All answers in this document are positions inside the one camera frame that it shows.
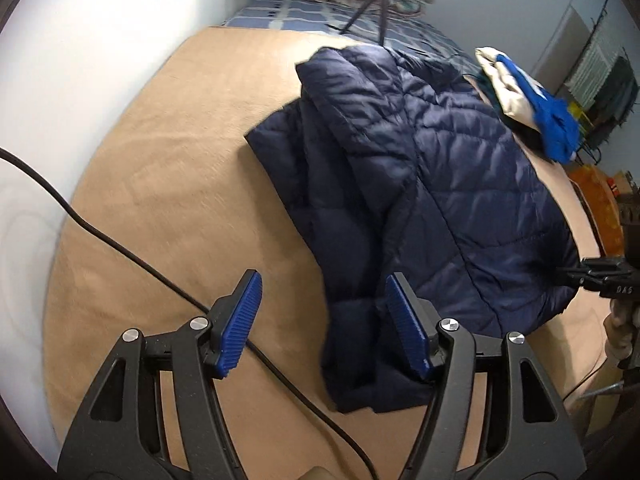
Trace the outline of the white gloved right hand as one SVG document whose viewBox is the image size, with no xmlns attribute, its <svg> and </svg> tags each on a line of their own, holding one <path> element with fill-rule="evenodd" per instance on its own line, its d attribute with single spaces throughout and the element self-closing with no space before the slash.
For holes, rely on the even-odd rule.
<svg viewBox="0 0 640 480">
<path fill-rule="evenodd" d="M 603 321 L 606 333 L 605 352 L 615 361 L 631 356 L 634 334 L 639 328 L 639 305 L 632 301 L 611 299 L 610 313 Z"/>
</svg>

